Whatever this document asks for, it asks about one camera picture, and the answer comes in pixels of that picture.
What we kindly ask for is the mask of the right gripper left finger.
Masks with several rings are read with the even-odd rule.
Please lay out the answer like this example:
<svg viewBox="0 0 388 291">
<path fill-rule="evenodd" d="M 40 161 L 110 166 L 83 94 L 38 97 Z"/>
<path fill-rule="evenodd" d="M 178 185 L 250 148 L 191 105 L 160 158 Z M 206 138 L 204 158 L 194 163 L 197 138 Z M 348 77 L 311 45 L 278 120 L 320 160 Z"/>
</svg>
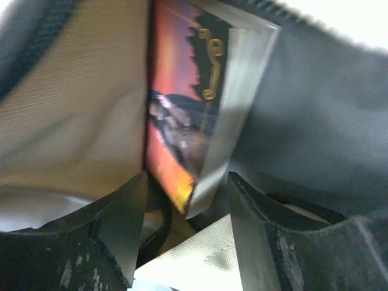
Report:
<svg viewBox="0 0 388 291">
<path fill-rule="evenodd" d="M 33 229 L 1 233 L 2 290 L 127 290 L 147 202 L 140 172 L 112 193 Z"/>
</svg>

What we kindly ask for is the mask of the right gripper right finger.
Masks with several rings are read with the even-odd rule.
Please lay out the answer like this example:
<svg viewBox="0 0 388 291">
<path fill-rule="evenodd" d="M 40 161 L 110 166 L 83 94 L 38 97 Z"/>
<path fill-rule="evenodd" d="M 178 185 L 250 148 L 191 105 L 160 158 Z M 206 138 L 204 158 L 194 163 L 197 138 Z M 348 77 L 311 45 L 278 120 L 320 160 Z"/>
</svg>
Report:
<svg viewBox="0 0 388 291">
<path fill-rule="evenodd" d="M 244 290 L 386 290 L 387 208 L 343 215 L 227 178 Z"/>
</svg>

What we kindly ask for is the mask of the beige student backpack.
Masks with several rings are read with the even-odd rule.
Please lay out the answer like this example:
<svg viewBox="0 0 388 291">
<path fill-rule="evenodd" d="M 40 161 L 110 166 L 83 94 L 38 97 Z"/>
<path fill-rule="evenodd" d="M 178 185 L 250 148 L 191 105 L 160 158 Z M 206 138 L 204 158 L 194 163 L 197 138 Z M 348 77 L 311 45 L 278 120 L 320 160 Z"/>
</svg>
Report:
<svg viewBox="0 0 388 291">
<path fill-rule="evenodd" d="M 1 2 L 1 233 L 145 172 L 127 290 L 244 290 L 230 172 L 346 218 L 387 208 L 386 1 L 223 1 L 281 30 L 214 199 L 192 218 L 146 165 L 153 2 Z"/>
</svg>

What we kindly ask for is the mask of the Jane Eyre blue book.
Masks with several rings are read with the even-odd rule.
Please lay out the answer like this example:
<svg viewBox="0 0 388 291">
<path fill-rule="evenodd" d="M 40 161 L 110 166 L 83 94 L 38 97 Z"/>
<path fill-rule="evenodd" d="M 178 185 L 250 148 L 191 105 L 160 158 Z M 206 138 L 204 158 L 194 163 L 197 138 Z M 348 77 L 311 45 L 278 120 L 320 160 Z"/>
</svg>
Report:
<svg viewBox="0 0 388 291">
<path fill-rule="evenodd" d="M 154 1 L 146 165 L 186 218 L 228 168 L 280 26 L 223 1 Z"/>
</svg>

